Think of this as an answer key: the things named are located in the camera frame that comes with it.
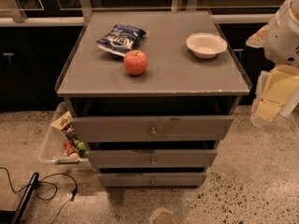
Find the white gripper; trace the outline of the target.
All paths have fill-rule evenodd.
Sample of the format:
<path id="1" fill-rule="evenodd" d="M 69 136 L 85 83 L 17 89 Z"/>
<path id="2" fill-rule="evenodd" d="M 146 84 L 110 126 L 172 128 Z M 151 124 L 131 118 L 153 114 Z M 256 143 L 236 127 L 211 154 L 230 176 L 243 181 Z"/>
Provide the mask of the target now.
<path id="1" fill-rule="evenodd" d="M 246 45 L 259 49 L 264 45 L 267 26 L 250 36 Z M 256 98 L 251 108 L 255 122 L 271 122 L 278 114 L 288 117 L 299 104 L 298 69 L 281 65 L 270 73 L 262 71 L 257 82 Z"/>

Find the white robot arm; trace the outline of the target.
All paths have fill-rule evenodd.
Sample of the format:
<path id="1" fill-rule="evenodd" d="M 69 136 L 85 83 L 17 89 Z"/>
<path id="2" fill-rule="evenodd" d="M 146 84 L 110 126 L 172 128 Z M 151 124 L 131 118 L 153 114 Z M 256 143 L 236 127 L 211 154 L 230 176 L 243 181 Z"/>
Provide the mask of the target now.
<path id="1" fill-rule="evenodd" d="M 275 67 L 261 72 L 251 122 L 270 123 L 277 115 L 288 117 L 298 105 L 299 92 L 299 0 L 286 0 L 271 20 L 246 41 L 263 48 L 264 57 Z"/>

